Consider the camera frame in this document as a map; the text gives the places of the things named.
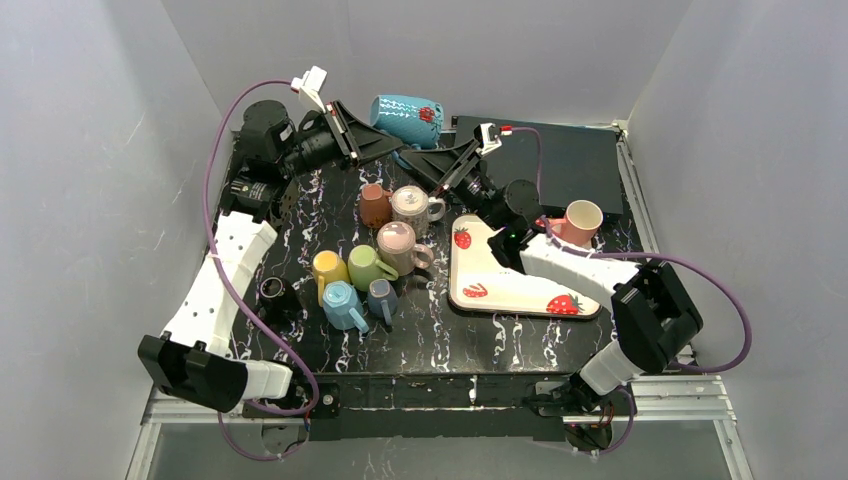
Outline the teal blue mug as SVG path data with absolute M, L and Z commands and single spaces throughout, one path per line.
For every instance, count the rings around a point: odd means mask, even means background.
M 370 107 L 371 125 L 414 149 L 435 149 L 444 123 L 440 103 L 406 95 L 377 95 Z

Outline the light green mug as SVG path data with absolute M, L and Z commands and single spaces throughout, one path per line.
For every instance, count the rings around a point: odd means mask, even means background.
M 352 285 L 362 292 L 366 292 L 374 280 L 396 281 L 399 278 L 398 271 L 382 261 L 369 245 L 358 245 L 351 250 L 347 269 Z

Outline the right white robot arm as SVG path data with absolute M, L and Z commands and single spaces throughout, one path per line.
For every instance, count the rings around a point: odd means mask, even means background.
M 613 259 L 548 233 L 536 185 L 525 179 L 497 187 L 485 174 L 475 141 L 457 150 L 404 150 L 400 165 L 438 196 L 452 193 L 489 228 L 495 260 L 588 296 L 608 310 L 617 338 L 569 379 L 569 395 L 590 407 L 642 374 L 661 373 L 703 327 L 703 319 L 672 265 L 633 253 Z

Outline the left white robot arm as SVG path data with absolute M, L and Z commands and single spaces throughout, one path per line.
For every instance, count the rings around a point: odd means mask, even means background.
M 299 125 L 278 101 L 250 105 L 234 137 L 220 203 L 204 215 L 208 250 L 200 270 L 162 332 L 139 344 L 138 357 L 155 388 L 221 413 L 244 401 L 286 397 L 291 366 L 229 356 L 238 314 L 270 331 L 244 295 L 297 202 L 301 176 L 333 163 L 358 167 L 402 145 L 339 101 L 308 111 Z

